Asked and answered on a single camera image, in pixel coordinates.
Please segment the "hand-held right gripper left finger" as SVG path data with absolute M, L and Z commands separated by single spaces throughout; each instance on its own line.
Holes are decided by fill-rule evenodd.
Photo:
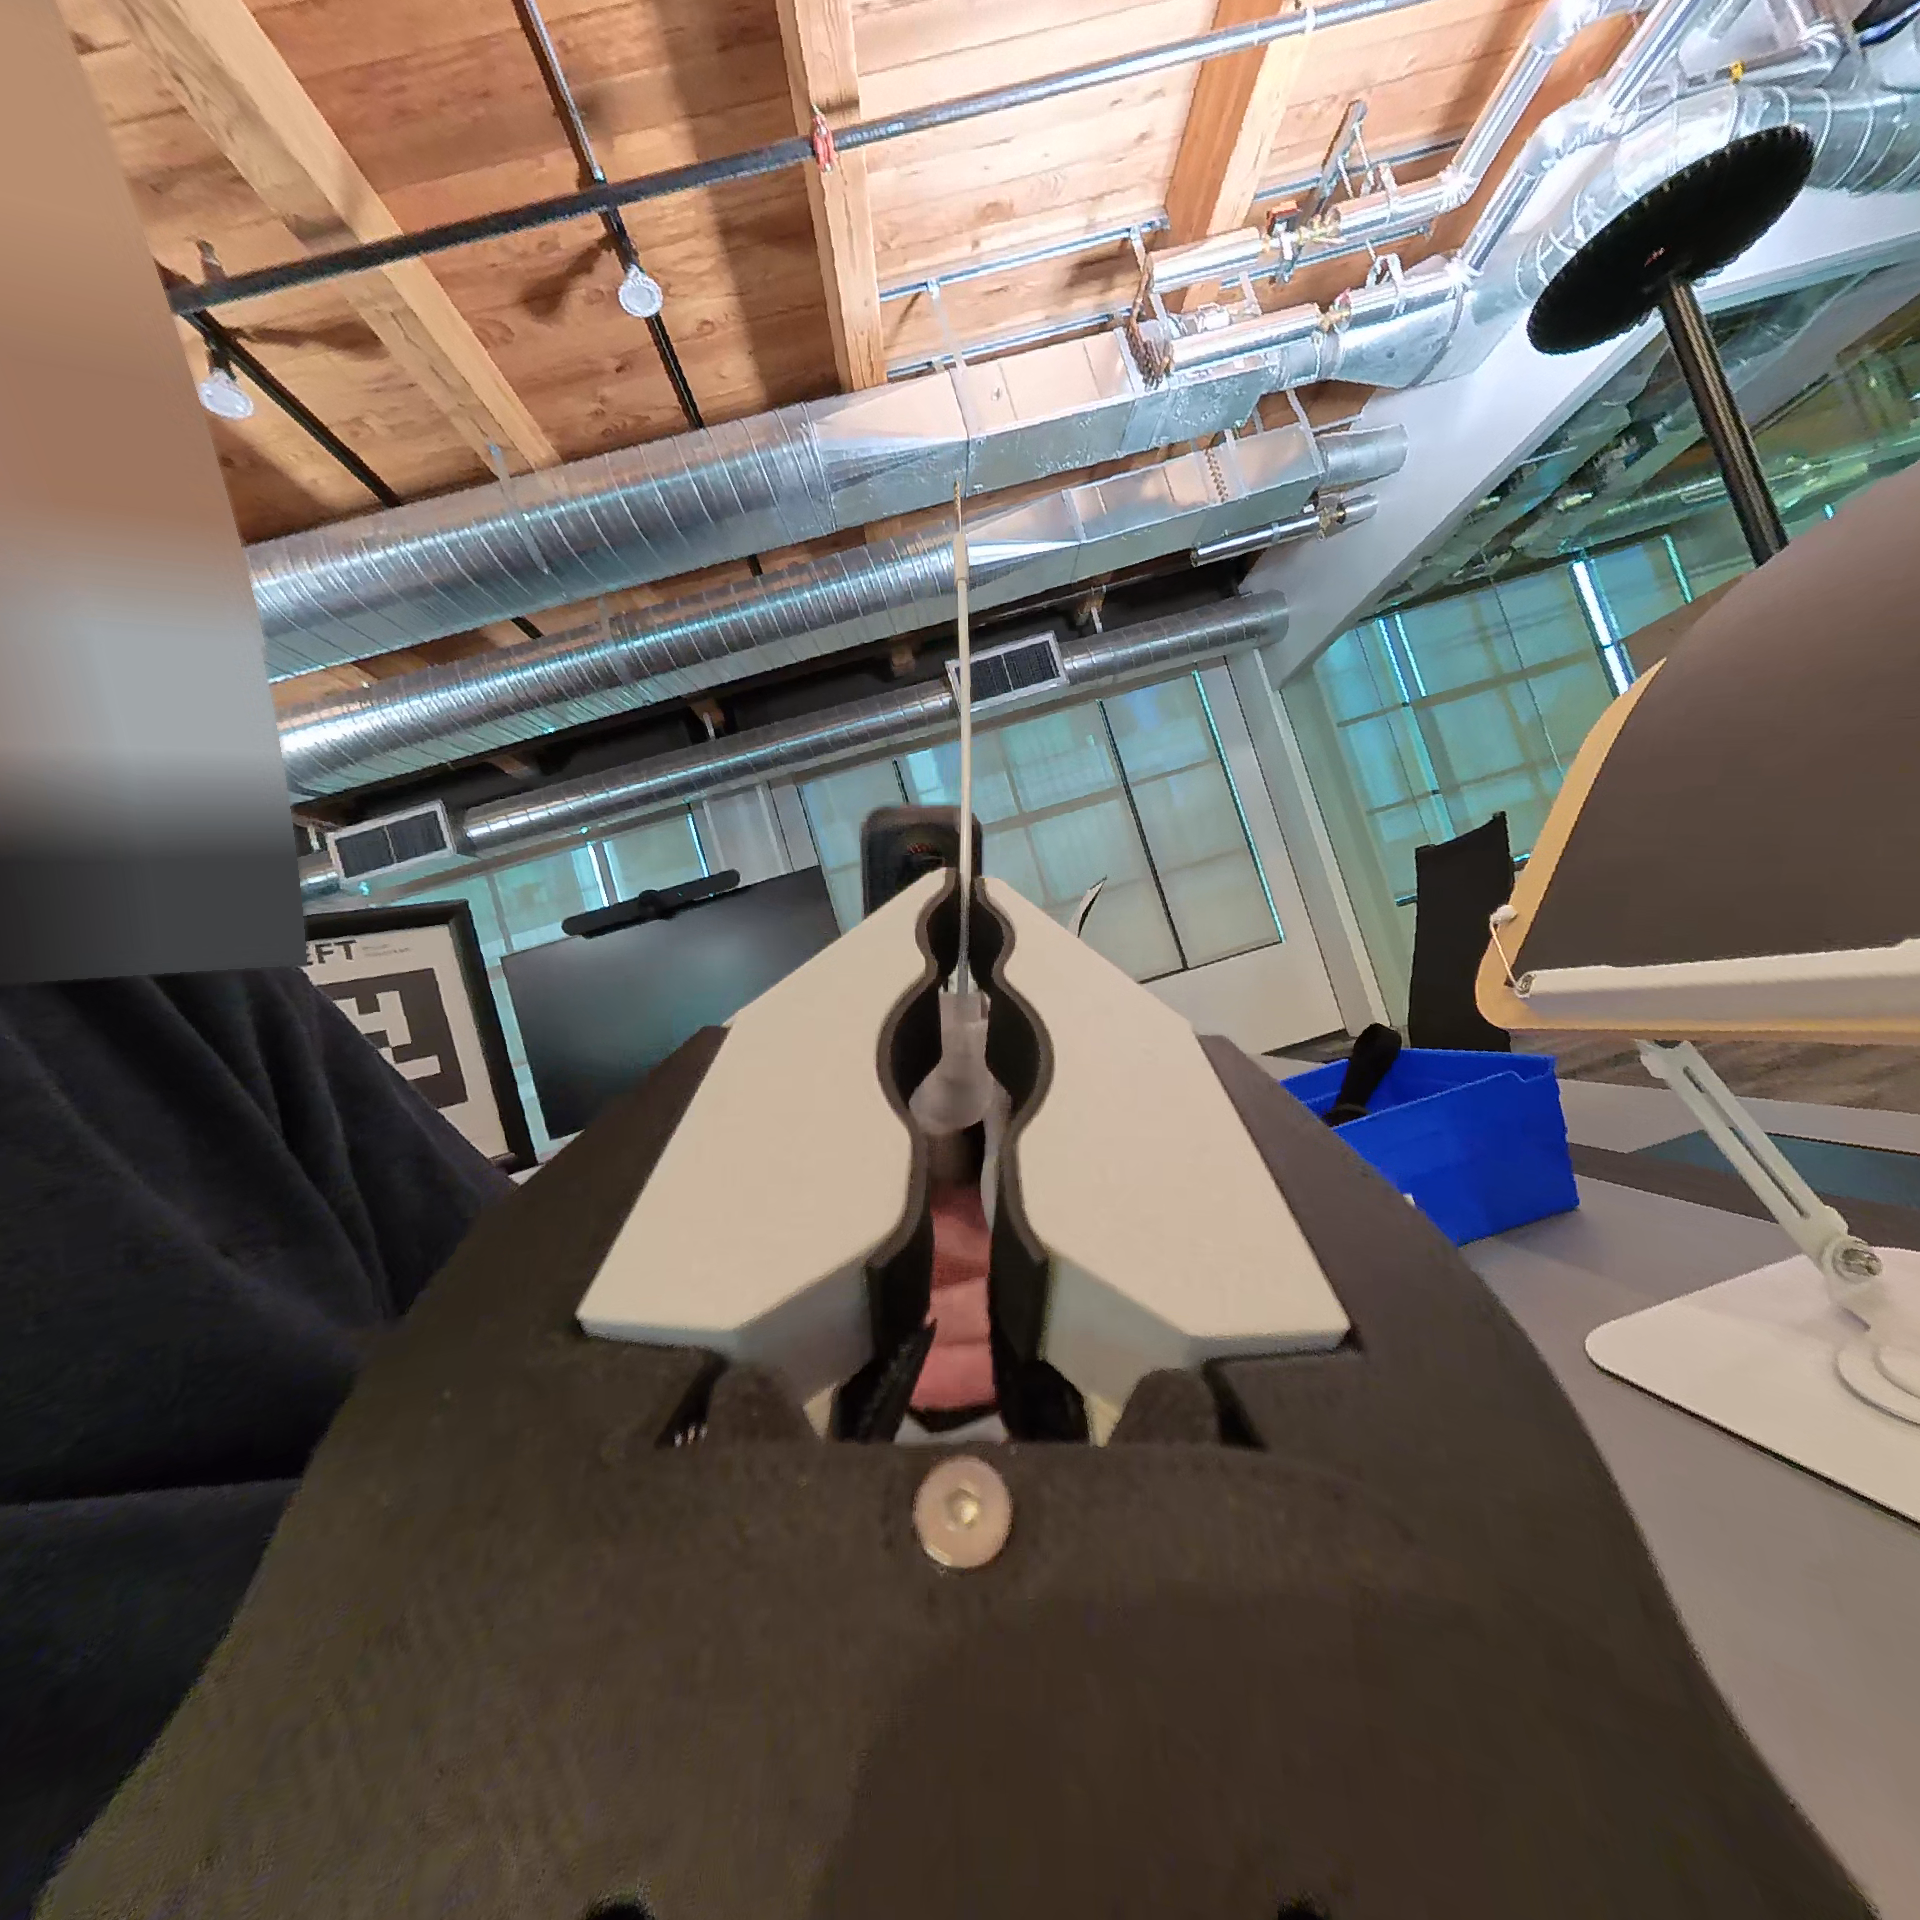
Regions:
M 758 1367 L 831 1434 L 900 1434 L 933 1348 L 933 1165 L 955 869 L 911 881 L 730 1019 L 581 1305 L 588 1338 Z

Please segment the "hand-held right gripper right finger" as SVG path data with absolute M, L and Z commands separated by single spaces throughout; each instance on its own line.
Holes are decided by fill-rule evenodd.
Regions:
M 1353 1318 L 1194 1025 L 1000 881 L 968 947 L 1008 1437 L 1087 1444 L 1151 1375 L 1338 1352 Z

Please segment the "white cable with plug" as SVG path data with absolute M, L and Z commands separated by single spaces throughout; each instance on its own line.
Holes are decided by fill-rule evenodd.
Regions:
M 911 1098 L 914 1117 L 933 1135 L 983 1119 L 994 1102 L 987 1069 L 987 999 L 975 989 L 975 654 L 973 654 L 973 549 L 964 492 L 955 489 L 955 592 L 957 592 L 957 967 L 941 997 L 941 1059 Z

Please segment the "white jointed stand arm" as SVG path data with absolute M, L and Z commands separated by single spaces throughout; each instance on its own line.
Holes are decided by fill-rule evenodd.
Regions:
M 1640 1039 L 1637 1054 L 1643 1069 L 1684 1101 L 1724 1159 L 1823 1274 L 1835 1302 L 1868 1319 L 1868 1299 L 1883 1291 L 1883 1255 L 1860 1239 L 1833 1202 L 1821 1201 L 1697 1045 Z

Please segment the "person's left hand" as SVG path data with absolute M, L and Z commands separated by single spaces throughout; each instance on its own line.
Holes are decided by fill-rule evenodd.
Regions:
M 935 1264 L 925 1322 L 933 1347 L 910 1397 L 924 1432 L 955 1432 L 998 1407 L 990 1322 L 993 1225 L 977 1179 L 933 1192 Z

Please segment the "large black screen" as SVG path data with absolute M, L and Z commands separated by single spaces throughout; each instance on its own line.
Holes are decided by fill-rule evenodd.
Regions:
M 581 1135 L 611 1098 L 838 935 L 823 872 L 798 869 L 664 922 L 508 952 L 500 971 L 547 1135 Z

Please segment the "white ceiling vent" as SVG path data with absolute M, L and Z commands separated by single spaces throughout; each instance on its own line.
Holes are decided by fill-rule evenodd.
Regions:
M 344 885 L 388 881 L 457 852 L 445 804 L 421 804 L 325 834 L 330 862 Z
M 977 645 L 967 664 L 955 654 L 945 659 L 945 681 L 955 712 L 975 714 L 1028 707 L 1068 689 L 1064 645 L 1053 629 Z

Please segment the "black video bar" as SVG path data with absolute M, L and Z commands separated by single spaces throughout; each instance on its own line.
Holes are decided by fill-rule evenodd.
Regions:
M 741 888 L 741 872 L 724 869 L 698 881 L 684 881 L 675 885 L 653 885 L 635 894 L 633 901 L 615 901 L 604 908 L 588 908 L 574 917 L 567 917 L 560 932 L 573 941 L 598 941 L 628 925 L 664 922 L 685 908 L 714 902 Z

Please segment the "blue plastic bin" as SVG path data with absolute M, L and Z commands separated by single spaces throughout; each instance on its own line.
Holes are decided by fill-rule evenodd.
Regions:
M 1404 1049 L 1340 1137 L 1451 1244 L 1577 1208 L 1548 1054 Z

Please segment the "white sign black letters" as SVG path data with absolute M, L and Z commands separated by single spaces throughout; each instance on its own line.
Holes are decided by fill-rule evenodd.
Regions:
M 311 911 L 307 977 L 384 1059 L 503 1172 L 538 1165 L 538 1141 L 463 901 Z

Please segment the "black office chair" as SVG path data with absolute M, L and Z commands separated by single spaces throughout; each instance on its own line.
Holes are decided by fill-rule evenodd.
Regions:
M 1415 952 L 1407 989 L 1407 1042 L 1430 1052 L 1513 1052 L 1507 1029 L 1477 1008 L 1477 968 L 1491 947 L 1491 915 L 1514 891 L 1507 812 L 1483 827 L 1415 848 Z

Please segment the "person's dark zip jacket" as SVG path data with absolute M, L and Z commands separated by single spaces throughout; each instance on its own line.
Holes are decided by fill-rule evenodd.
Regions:
M 4 1914 L 224 1639 L 515 1182 L 294 968 L 4 989 Z

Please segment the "black disc-top floor lamp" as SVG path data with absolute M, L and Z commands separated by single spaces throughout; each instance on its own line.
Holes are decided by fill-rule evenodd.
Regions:
M 1790 534 L 1695 287 L 1790 211 L 1811 159 L 1814 144 L 1800 127 L 1753 132 L 1693 159 L 1598 229 L 1525 319 L 1533 349 L 1565 357 L 1660 318 L 1754 564 L 1781 555 Z

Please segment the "large round metal duct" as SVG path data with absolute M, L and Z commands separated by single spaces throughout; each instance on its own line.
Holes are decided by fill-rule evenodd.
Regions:
M 698 595 L 647 618 L 615 618 L 490 659 L 421 668 L 281 718 L 277 745 L 297 799 L 397 778 L 450 755 L 480 755 L 588 718 L 707 694 L 775 667 L 904 637 L 957 611 L 950 578 L 900 597 L 883 579 L 768 578 L 744 595 Z
M 441 499 L 253 544 L 267 675 L 427 641 L 1000 492 L 1248 421 L 1253 399 L 1020 399 L 967 422 L 951 377 L 787 405 Z

